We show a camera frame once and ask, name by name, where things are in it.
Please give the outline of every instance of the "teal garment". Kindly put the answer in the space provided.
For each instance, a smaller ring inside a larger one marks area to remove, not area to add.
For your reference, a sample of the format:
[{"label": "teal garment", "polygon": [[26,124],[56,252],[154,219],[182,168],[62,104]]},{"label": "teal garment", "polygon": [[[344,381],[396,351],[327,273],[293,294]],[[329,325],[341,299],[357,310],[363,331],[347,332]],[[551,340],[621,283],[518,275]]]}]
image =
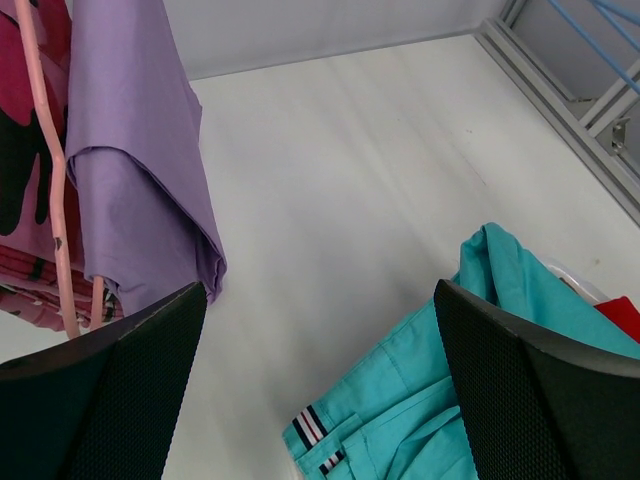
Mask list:
[{"label": "teal garment", "polygon": [[[640,345],[496,224],[462,244],[453,281],[557,333],[640,359]],[[296,417],[283,437],[311,480],[476,479],[433,300]]]}]

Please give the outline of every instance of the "folded clothes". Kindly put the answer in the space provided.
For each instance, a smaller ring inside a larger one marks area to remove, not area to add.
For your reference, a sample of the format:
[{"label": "folded clothes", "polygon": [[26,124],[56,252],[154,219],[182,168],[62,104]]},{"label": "folded clothes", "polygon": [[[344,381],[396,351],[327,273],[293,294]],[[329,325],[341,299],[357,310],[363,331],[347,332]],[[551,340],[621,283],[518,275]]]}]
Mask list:
[{"label": "folded clothes", "polygon": [[[88,326],[91,317],[93,285],[82,272],[71,271],[78,321]],[[0,310],[9,312],[37,327],[64,330],[54,263],[0,245]],[[118,299],[105,289],[103,322],[122,318]]]},{"label": "folded clothes", "polygon": [[[521,318],[640,359],[640,345],[498,225],[462,245],[453,280]],[[477,479],[433,301],[305,408],[283,437],[309,479]]]}]

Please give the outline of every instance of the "white wall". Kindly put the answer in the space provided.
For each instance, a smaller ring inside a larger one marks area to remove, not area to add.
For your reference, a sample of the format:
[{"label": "white wall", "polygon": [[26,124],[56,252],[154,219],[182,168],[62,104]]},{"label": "white wall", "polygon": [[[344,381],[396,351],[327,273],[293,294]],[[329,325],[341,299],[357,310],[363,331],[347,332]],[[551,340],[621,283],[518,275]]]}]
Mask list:
[{"label": "white wall", "polygon": [[190,78],[475,28],[505,0],[165,0]]}]

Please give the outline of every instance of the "hanging clothes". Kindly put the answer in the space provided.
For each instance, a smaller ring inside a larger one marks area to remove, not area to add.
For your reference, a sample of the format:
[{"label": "hanging clothes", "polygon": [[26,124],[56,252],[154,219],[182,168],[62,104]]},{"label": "hanging clothes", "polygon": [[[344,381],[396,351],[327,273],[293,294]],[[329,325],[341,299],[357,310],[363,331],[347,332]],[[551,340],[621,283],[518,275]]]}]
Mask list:
[{"label": "hanging clothes", "polygon": [[78,188],[85,274],[129,315],[226,263],[198,148],[201,107],[162,0],[73,5],[66,153]]},{"label": "hanging clothes", "polygon": [[[93,285],[78,270],[71,270],[71,283],[78,321],[83,327],[88,327]],[[0,245],[0,310],[37,327],[64,330],[56,265],[43,258]],[[103,323],[122,317],[122,307],[117,298],[105,289]]]},{"label": "hanging clothes", "polygon": [[[49,108],[66,131],[71,20],[63,0],[31,2]],[[64,330],[49,218],[52,161],[38,122],[13,0],[0,0],[0,310],[38,327]],[[88,325],[92,285],[83,278],[76,189],[65,186],[65,216],[79,321]],[[105,290],[103,319],[122,317]]]},{"label": "hanging clothes", "polygon": [[[65,137],[71,20],[64,0],[32,2],[47,98]],[[36,117],[13,0],[0,0],[0,244],[54,261],[49,219],[51,154]],[[65,188],[71,264],[82,268],[75,189]]]},{"label": "hanging clothes", "polygon": [[[454,282],[557,333],[640,359],[640,345],[498,225],[462,245]],[[308,479],[476,480],[433,300],[305,408],[284,441]]]}]

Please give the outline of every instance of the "red fabric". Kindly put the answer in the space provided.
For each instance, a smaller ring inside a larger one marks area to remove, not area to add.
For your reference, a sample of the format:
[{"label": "red fabric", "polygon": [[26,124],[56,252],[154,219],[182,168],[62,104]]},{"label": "red fabric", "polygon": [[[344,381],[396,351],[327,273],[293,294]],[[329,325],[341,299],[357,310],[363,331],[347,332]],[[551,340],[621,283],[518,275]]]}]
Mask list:
[{"label": "red fabric", "polygon": [[[71,282],[76,312],[86,327],[91,316],[93,285],[77,270],[71,271]],[[115,296],[105,293],[104,297],[103,321],[122,318],[122,307]],[[0,310],[37,327],[63,330],[55,264],[0,245]]]},{"label": "red fabric", "polygon": [[596,305],[596,309],[640,343],[640,312],[627,297],[616,298]]}]

